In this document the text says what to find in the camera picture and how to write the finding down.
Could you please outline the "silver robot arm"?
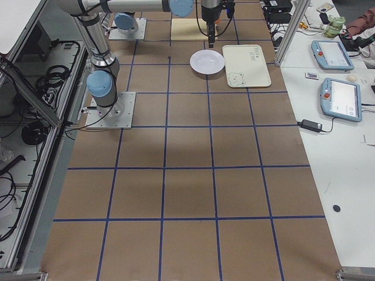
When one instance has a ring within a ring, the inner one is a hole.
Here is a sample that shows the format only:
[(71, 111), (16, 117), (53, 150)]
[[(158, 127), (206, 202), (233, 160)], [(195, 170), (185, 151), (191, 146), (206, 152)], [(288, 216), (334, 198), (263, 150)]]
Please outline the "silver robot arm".
[(170, 12), (184, 18), (194, 10), (195, 1), (57, 1), (58, 7), (75, 21), (84, 44), (91, 54), (94, 72), (87, 78), (87, 88), (97, 104), (101, 118), (120, 116), (124, 103), (117, 93), (120, 63), (111, 51), (100, 13), (113, 13), (120, 30), (136, 30), (136, 12)]
[(133, 34), (138, 30), (137, 20), (134, 12), (120, 12), (114, 16), (114, 23), (122, 34)]

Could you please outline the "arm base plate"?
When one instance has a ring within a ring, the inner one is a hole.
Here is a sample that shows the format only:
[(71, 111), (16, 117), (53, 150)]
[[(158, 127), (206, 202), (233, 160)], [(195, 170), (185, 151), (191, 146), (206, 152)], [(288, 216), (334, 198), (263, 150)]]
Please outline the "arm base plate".
[(117, 92), (117, 102), (113, 107), (98, 107), (94, 98), (91, 99), (87, 113), (86, 129), (131, 129), (134, 116), (136, 92)]
[(132, 27), (125, 29), (124, 24), (120, 20), (114, 20), (112, 27), (108, 34), (108, 39), (111, 41), (116, 40), (144, 40), (146, 31), (146, 18), (134, 18)]

